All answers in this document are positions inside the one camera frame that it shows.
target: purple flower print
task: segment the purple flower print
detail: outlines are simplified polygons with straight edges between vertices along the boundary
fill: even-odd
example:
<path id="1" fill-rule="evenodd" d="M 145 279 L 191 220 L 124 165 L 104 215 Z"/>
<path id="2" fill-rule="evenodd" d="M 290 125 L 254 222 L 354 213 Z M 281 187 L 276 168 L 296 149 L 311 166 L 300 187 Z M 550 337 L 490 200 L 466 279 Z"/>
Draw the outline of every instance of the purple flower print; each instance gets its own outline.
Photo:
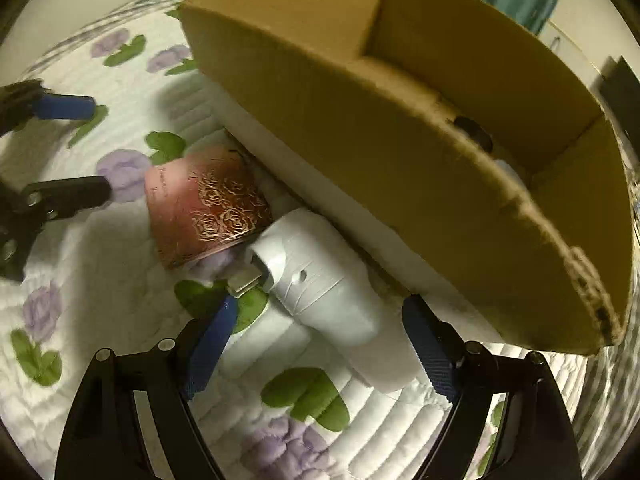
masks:
<path id="1" fill-rule="evenodd" d="M 155 56 L 153 56 L 146 66 L 147 72 L 158 72 L 163 68 L 169 68 L 170 66 L 177 65 L 185 57 L 191 55 L 191 49 L 185 45 L 174 45 L 167 50 L 161 50 Z"/>
<path id="2" fill-rule="evenodd" d="M 91 57 L 108 56 L 118 50 L 129 41 L 130 32 L 128 28 L 119 28 L 111 34 L 107 34 L 96 41 L 91 46 Z"/>
<path id="3" fill-rule="evenodd" d="M 243 449 L 240 463 L 262 480 L 317 480 L 332 465 L 324 439 L 286 415 L 255 430 Z"/>
<path id="4" fill-rule="evenodd" d="M 114 202 L 135 202 L 145 195 L 145 173 L 151 166 L 143 153 L 115 150 L 98 161 L 95 173 L 109 181 Z"/>
<path id="5" fill-rule="evenodd" d="M 34 290 L 22 306 L 25 330 L 31 338 L 40 343 L 51 337 L 56 322 L 62 314 L 60 290 L 55 283 Z"/>

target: black object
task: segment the black object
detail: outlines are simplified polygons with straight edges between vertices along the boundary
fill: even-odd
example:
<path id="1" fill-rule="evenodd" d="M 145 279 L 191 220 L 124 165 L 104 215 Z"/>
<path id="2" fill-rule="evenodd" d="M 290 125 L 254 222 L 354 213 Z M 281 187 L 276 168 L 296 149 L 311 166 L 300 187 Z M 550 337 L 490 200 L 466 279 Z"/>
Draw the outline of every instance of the black object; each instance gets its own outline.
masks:
<path id="1" fill-rule="evenodd" d="M 31 105 L 39 119 L 88 121 L 95 114 L 95 99 L 86 95 L 44 94 Z"/>
<path id="2" fill-rule="evenodd" d="M 453 121 L 453 125 L 464 131 L 473 142 L 480 146 L 485 152 L 491 153 L 494 150 L 494 141 L 480 124 L 468 117 L 458 116 Z"/>
<path id="3" fill-rule="evenodd" d="M 415 480 L 459 480 L 478 446 L 494 393 L 508 392 L 494 452 L 484 478 L 579 480 L 571 423 L 542 354 L 492 355 L 466 344 L 439 321 L 420 296 L 405 300 L 441 343 L 458 398 Z M 175 480 L 224 480 L 187 405 L 190 355 L 211 321 L 192 320 L 174 340 L 148 352 L 116 357 L 99 350 L 89 364 L 60 443 L 56 480 L 153 480 L 156 476 L 136 415 L 133 390 L 146 390 L 162 448 Z M 414 341 L 418 354 L 420 345 Z M 420 355 L 425 362 L 428 356 Z"/>
<path id="4" fill-rule="evenodd" d="M 640 81 L 621 57 L 600 83 L 600 94 L 640 158 Z"/>
<path id="5" fill-rule="evenodd" d="M 0 276 L 22 281 L 24 264 L 46 222 L 101 206 L 110 196 L 103 176 L 36 182 L 22 193 L 0 180 Z"/>
<path id="6" fill-rule="evenodd" d="M 32 105 L 45 94 L 39 80 L 0 87 L 0 137 L 33 117 Z"/>

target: white spray bottle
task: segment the white spray bottle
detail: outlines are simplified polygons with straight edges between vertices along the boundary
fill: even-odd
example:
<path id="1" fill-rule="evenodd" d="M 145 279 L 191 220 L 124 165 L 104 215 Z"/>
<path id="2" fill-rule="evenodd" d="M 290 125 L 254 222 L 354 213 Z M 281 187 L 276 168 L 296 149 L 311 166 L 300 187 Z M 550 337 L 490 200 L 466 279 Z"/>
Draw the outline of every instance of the white spray bottle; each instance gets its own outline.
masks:
<path id="1" fill-rule="evenodd" d="M 288 213 L 246 257 L 262 288 L 300 323 L 321 332 L 377 390 L 399 390 L 422 370 L 400 310 L 375 293 L 364 262 L 322 216 L 305 209 Z"/>

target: black bracket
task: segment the black bracket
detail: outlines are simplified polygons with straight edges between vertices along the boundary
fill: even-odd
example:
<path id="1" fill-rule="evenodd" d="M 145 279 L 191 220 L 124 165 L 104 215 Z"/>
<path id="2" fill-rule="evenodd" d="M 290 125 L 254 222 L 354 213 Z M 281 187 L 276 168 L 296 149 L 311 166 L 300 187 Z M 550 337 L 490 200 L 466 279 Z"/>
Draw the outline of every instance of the black bracket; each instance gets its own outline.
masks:
<path id="1" fill-rule="evenodd" d="M 31 247 L 47 222 L 101 206 L 110 196 L 103 176 L 36 182 L 21 193 L 0 181 L 0 276 L 21 282 Z"/>
<path id="2" fill-rule="evenodd" d="M 462 342 L 419 296 L 407 298 L 404 308 L 416 314 L 410 318 L 411 328 L 407 326 L 409 317 L 405 319 L 405 328 L 422 362 L 428 362 L 430 356 L 425 355 L 424 348 L 434 348 L 434 341 L 441 350 L 431 353 L 437 361 L 432 370 L 442 372 L 437 380 L 430 374 L 432 382 L 440 381 L 441 388 L 449 381 L 456 397 L 443 430 L 414 480 L 464 478 L 492 395 L 501 392 L 507 393 L 507 401 L 484 478 L 581 478 L 571 422 L 542 354 L 530 352 L 524 359 L 494 356 L 478 342 Z M 58 452 L 56 480 L 156 478 L 140 431 L 134 390 L 148 394 L 175 479 L 224 480 L 191 416 L 185 389 L 194 373 L 192 356 L 210 333 L 215 317 L 192 320 L 175 340 L 164 339 L 148 352 L 115 356 L 110 349 L 101 349 L 95 354 L 69 412 Z M 425 368 L 429 373 L 430 366 Z"/>

